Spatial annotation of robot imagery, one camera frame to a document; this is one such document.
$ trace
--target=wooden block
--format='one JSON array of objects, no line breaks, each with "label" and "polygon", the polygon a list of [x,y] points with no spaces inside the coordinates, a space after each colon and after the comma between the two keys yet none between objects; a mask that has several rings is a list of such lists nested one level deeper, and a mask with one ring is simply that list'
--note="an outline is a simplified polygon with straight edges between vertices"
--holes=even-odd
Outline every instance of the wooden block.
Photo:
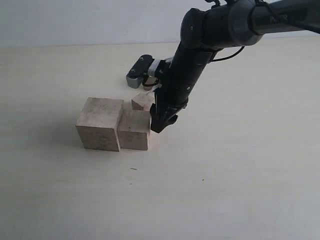
[{"label": "wooden block", "polygon": [[123,149],[148,150],[150,113],[140,110],[123,111],[118,127],[120,146]]},{"label": "wooden block", "polygon": [[75,125],[85,149],[119,152],[117,129],[123,108],[123,100],[87,99]]},{"label": "wooden block", "polygon": [[135,96],[131,100],[132,109],[140,111],[150,111],[151,105],[155,102],[155,98],[151,95],[147,95],[145,92],[142,92]]},{"label": "wooden block", "polygon": [[[154,84],[156,81],[157,81],[157,78],[155,78],[154,76],[150,76],[150,77],[146,80],[145,84]],[[149,91],[149,90],[152,89],[152,86],[143,86],[143,89]]]}]

